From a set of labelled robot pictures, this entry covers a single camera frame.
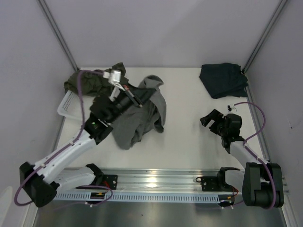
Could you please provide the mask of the grey shorts with drawstring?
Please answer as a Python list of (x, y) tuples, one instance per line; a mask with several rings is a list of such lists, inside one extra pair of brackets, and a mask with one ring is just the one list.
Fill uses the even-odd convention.
[(130, 107), (112, 124), (112, 135), (120, 149), (129, 150), (151, 130), (164, 132), (167, 104), (160, 91), (163, 84), (156, 75), (145, 77), (139, 87), (154, 88), (156, 92), (143, 107)]

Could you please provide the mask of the dark navy shorts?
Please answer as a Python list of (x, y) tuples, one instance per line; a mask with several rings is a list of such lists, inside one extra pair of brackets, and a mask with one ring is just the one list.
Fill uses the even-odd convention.
[(247, 97), (248, 79), (241, 66), (232, 63), (204, 64), (199, 79), (210, 97), (219, 99), (227, 96)]

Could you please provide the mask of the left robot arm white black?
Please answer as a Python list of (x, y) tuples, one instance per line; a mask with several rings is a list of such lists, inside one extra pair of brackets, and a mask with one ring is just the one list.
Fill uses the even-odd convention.
[(74, 188), (104, 189), (104, 174), (95, 164), (63, 173), (62, 171), (84, 152), (96, 147), (113, 130), (111, 124), (130, 107), (143, 107), (155, 88), (138, 88), (124, 85), (115, 100), (104, 94), (94, 98), (89, 118), (84, 120), (80, 131), (61, 148), (45, 158), (30, 164), (23, 163), (19, 168), (20, 187), (36, 207), (50, 203), (58, 193)]

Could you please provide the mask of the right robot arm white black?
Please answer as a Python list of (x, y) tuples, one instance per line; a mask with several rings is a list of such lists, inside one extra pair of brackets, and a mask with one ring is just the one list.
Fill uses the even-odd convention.
[(204, 192), (241, 192), (247, 206), (264, 209), (280, 208), (284, 204), (284, 189), (280, 165), (258, 157), (240, 135), (242, 118), (212, 110), (200, 119), (202, 126), (221, 137), (222, 147), (244, 168), (222, 167), (216, 177), (201, 177)]

